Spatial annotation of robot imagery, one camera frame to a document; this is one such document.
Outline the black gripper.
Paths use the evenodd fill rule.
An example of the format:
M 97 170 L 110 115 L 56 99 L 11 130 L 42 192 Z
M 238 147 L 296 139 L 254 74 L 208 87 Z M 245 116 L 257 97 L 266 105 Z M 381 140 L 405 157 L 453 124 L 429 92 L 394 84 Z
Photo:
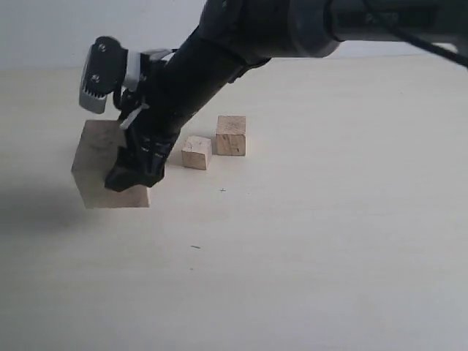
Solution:
M 191 61 L 149 61 L 142 65 L 136 91 L 126 90 L 121 111 L 125 146 L 105 177 L 105 188 L 123 192 L 153 187 L 165 177 L 165 165 L 182 126 L 193 116 Z

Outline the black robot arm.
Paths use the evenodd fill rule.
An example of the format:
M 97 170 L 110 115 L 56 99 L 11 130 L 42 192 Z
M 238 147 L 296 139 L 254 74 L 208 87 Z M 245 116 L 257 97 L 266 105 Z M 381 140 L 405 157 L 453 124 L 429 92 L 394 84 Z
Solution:
M 324 58 L 349 41 L 405 42 L 467 64 L 465 1 L 207 1 L 196 29 L 168 60 L 143 65 L 126 93 L 126 145 L 105 187 L 152 187 L 182 127 L 225 85 L 274 58 Z

